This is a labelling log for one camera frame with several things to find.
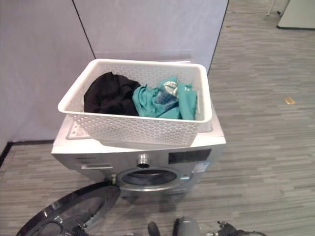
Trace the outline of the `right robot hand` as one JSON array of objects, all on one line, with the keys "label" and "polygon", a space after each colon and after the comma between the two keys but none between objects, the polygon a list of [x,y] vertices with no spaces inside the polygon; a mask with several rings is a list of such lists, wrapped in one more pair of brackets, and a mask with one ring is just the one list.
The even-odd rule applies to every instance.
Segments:
[{"label": "right robot hand", "polygon": [[238,230],[231,224],[225,222],[225,221],[218,221],[218,224],[220,226],[220,230],[218,230],[219,236],[264,236],[265,234],[257,231],[244,231],[244,230]]}]

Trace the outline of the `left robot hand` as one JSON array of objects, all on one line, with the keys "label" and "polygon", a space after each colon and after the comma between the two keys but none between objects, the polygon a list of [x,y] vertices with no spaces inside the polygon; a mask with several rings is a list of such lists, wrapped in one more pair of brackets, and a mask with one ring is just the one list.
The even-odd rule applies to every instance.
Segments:
[{"label": "left robot hand", "polygon": [[[150,236],[160,236],[160,231],[155,222],[148,224],[148,233]],[[172,236],[201,236],[201,229],[196,220],[188,216],[175,219],[173,224]]]}]

